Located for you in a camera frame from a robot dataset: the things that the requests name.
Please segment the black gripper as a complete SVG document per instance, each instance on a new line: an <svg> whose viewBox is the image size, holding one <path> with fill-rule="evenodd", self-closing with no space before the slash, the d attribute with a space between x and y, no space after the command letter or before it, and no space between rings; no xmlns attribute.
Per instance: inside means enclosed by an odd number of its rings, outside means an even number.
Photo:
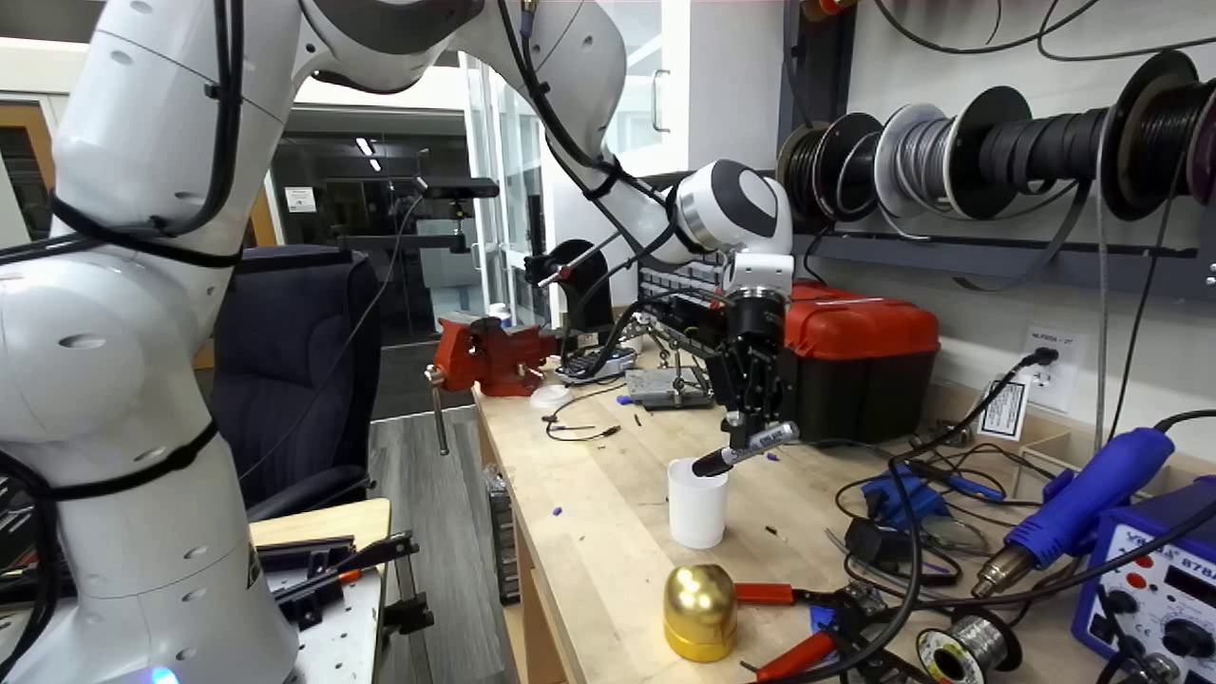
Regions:
<svg viewBox="0 0 1216 684"><path fill-rule="evenodd" d="M724 339L707 358L716 399L724 405L724 456L746 448L750 424L775 432L787 415L790 382L784 370L787 299L770 287L741 287L724 297Z"/></svg>

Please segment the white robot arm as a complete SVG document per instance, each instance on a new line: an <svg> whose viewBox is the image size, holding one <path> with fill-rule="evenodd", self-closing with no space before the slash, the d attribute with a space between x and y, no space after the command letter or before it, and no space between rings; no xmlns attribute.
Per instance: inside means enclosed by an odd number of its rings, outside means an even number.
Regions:
<svg viewBox="0 0 1216 684"><path fill-rule="evenodd" d="M323 297L243 244L308 79L408 91L450 48L545 121L637 254L731 262L724 359L780 345L787 190L711 161L671 190L604 147L627 47L595 0L106 0L53 136L48 231L0 262L0 452L34 586L5 684L293 684L300 629L195 354Z"/></svg>

